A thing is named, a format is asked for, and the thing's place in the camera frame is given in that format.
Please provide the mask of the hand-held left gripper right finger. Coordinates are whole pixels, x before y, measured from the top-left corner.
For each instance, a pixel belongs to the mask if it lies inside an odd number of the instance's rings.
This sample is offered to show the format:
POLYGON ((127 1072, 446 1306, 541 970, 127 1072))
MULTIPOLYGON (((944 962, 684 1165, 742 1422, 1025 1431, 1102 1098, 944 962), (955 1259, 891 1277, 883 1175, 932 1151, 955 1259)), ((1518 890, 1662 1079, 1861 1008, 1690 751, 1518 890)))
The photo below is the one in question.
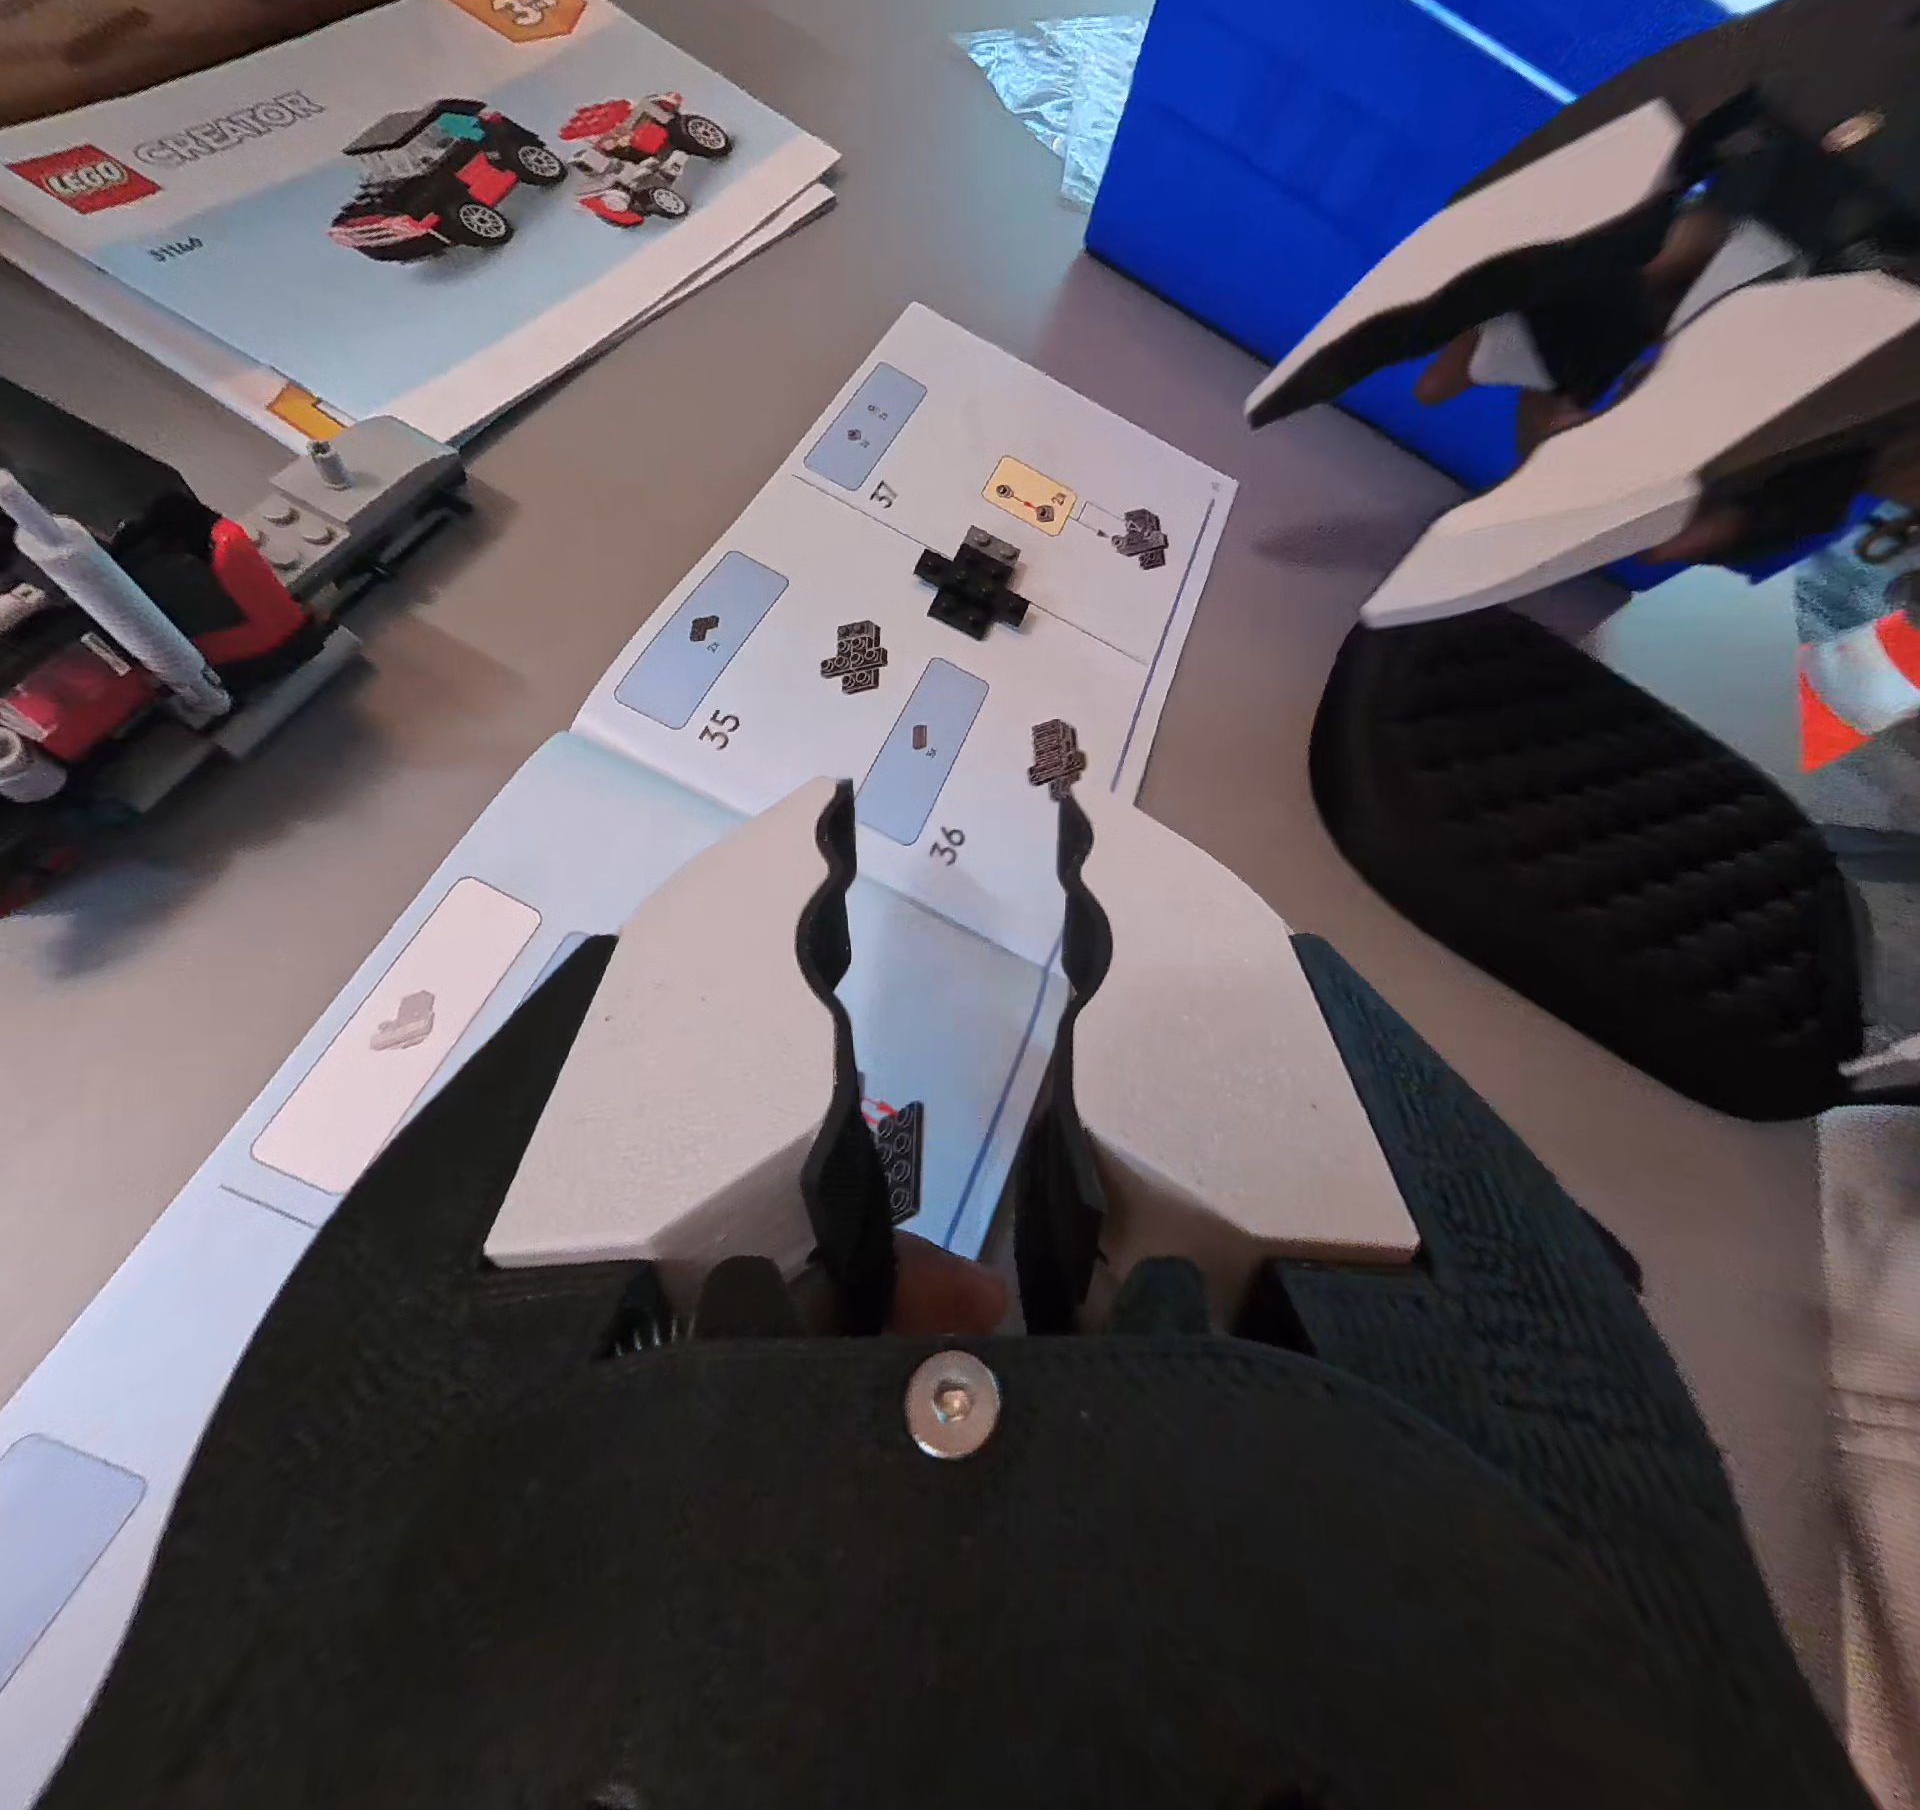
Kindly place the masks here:
POLYGON ((1231 1321, 1259 1269, 1407 1269, 1420 1227, 1285 918, 1109 794, 1060 803, 1054 1294, 1110 1318, 1149 1262, 1231 1321))

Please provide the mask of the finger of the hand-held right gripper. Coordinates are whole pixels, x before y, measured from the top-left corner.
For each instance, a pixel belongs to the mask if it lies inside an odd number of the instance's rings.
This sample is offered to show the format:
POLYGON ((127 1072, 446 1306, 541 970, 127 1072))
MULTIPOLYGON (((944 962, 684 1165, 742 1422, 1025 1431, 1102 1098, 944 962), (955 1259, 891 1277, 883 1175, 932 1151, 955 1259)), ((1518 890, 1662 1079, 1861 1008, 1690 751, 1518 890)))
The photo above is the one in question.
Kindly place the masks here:
POLYGON ((1428 526, 1358 620, 1392 629, 1528 598, 1669 542, 1714 489, 1874 447, 1911 423, 1917 339, 1918 290, 1883 270, 1730 290, 1617 403, 1428 526))
POLYGON ((1375 262, 1244 403, 1265 428, 1476 333, 1469 380, 1546 391, 1539 311, 1662 244, 1687 136, 1664 99, 1449 202, 1375 262))

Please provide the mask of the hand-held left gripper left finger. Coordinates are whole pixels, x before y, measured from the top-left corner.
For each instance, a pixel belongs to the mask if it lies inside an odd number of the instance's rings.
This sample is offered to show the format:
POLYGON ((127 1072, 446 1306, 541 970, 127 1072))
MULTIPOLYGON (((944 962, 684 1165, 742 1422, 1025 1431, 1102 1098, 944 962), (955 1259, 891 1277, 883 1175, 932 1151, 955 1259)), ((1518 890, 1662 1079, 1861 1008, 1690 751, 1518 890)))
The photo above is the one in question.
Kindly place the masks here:
POLYGON ((495 1216, 504 1269, 638 1262, 689 1307, 712 1269, 818 1267, 887 1328, 896 1223, 861 1108, 849 779, 815 775, 629 915, 495 1216))

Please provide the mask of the blue plastic bin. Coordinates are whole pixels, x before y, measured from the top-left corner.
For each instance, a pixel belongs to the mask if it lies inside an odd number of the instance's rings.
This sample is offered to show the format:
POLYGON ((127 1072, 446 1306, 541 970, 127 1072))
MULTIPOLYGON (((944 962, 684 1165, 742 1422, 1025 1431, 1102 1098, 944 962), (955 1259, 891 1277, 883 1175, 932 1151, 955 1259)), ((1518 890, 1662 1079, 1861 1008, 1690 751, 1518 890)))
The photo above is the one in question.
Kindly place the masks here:
POLYGON ((1156 0, 1086 249, 1263 361, 1717 0, 1156 0))

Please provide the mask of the black lego plate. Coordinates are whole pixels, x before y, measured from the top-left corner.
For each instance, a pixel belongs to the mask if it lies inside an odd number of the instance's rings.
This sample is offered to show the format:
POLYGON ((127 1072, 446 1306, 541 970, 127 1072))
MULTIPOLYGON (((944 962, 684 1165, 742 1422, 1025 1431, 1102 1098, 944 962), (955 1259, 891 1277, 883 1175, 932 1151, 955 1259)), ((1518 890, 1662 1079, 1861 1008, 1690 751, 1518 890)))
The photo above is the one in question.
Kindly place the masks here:
POLYGON ((929 620, 975 642, 994 628, 1020 629, 1030 609, 1012 586, 1020 559, 1017 544, 983 526, 971 526, 951 555, 925 548, 915 579, 930 588, 929 620))

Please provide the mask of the lego truck model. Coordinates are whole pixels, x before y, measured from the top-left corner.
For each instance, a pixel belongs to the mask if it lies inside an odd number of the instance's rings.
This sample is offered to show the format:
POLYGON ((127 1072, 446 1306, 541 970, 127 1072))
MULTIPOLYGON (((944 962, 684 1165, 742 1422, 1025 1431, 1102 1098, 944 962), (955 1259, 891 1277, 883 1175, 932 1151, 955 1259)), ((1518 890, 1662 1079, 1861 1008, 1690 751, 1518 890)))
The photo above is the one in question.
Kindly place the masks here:
POLYGON ((3 504, 13 915, 355 662, 344 607, 468 511, 468 467, 377 415, 229 513, 162 458, 5 381, 3 504))

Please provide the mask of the open lego instruction booklet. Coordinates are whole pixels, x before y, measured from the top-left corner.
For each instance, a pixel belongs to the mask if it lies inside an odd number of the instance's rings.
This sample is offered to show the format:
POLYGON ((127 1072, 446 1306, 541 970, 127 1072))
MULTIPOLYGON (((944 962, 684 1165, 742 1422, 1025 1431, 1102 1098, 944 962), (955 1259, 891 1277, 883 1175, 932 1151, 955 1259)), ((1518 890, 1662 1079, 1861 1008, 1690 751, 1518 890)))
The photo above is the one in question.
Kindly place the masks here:
POLYGON ((59 1767, 234 1367, 380 1148, 587 937, 810 779, 857 790, 865 1109, 921 1113, 896 1218, 983 1250, 1064 1001, 1054 791, 1141 794, 1236 489, 896 317, 7 1401, 5 1806, 59 1767), (973 526, 1028 599, 984 640, 915 577, 973 526))

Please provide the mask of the closed lego instruction booklet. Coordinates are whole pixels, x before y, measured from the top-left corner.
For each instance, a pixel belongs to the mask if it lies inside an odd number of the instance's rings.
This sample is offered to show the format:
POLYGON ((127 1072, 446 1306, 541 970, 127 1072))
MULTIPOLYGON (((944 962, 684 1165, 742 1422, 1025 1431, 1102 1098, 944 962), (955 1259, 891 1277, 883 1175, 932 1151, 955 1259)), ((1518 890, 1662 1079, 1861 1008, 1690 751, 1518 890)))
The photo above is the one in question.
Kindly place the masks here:
POLYGON ((349 422, 458 444, 843 154, 614 0, 393 0, 5 129, 5 220, 349 422))

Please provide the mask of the person's right hand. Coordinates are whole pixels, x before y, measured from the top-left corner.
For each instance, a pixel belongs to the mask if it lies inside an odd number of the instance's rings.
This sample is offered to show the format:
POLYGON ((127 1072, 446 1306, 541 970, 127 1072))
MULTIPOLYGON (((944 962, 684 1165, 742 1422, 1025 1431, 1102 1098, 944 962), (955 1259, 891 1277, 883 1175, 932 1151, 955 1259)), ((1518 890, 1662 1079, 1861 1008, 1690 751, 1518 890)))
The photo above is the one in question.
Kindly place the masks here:
MULTIPOLYGON (((1641 301, 1652 333, 1662 332, 1717 258, 1730 228, 1729 218, 1712 208, 1694 208, 1670 225, 1660 252, 1641 272, 1641 301)), ((1456 333, 1420 367, 1413 394, 1422 405, 1450 403, 1476 384, 1476 356, 1485 327, 1456 333)), ((1573 399, 1559 387, 1524 385, 1516 398, 1515 460, 1524 462, 1542 442, 1579 425, 1592 410, 1592 403, 1573 399)))

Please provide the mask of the person's left hand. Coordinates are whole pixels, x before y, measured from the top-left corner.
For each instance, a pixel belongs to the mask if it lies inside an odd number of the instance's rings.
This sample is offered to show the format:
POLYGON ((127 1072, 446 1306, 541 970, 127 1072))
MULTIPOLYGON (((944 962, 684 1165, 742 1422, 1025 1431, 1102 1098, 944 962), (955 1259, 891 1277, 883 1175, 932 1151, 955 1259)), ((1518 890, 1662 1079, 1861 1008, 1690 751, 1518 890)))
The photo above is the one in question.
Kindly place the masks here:
POLYGON ((909 1337, 996 1336, 1012 1294, 1000 1269, 899 1229, 895 1288, 884 1328, 909 1337))

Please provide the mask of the red object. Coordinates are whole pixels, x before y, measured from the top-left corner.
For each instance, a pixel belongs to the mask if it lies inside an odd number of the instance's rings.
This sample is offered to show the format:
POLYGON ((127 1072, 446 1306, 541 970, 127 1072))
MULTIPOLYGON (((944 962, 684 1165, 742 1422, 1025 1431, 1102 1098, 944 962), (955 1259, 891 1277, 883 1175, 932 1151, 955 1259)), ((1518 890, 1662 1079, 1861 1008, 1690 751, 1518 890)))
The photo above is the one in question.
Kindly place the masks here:
POLYGON ((1802 772, 1820 772, 1918 712, 1917 550, 1861 555, 1855 536, 1792 575, 1802 772))

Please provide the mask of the black quilted case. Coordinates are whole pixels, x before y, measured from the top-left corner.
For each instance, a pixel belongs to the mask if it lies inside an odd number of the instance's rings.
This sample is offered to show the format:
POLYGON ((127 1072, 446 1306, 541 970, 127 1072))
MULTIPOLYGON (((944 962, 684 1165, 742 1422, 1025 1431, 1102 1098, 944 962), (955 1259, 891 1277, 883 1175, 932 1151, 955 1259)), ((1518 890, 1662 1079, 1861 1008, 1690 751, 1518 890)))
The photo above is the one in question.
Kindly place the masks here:
POLYGON ((1376 896, 1622 1063, 1744 1121, 1856 1102, 1861 921, 1822 832, 1540 622, 1353 625, 1308 782, 1376 896))

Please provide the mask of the clear plastic scrap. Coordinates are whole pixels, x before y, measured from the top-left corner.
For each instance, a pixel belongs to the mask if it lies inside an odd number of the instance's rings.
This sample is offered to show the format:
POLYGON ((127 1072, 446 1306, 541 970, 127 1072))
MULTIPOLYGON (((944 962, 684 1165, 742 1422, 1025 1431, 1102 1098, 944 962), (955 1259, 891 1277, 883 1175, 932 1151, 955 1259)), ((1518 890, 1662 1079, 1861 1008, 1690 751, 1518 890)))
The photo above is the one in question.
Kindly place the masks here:
POLYGON ((952 46, 1062 165, 1060 198, 1089 214, 1119 137, 1149 18, 1101 14, 956 31, 952 46))

